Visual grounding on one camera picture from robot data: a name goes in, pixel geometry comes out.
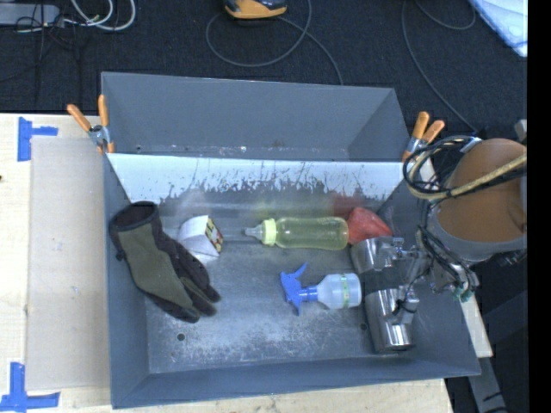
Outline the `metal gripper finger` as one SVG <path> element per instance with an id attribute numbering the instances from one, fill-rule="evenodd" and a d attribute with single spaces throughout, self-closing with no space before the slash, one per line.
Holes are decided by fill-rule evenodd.
<path id="1" fill-rule="evenodd" d="M 390 268 L 398 261 L 409 260 L 411 263 L 421 261 L 424 252 L 417 246 L 405 248 L 402 237 L 383 237 L 379 246 L 379 263 L 382 268 Z"/>
<path id="2" fill-rule="evenodd" d="M 391 324 L 411 324 L 418 310 L 419 297 L 412 289 L 394 288 L 390 290 Z"/>

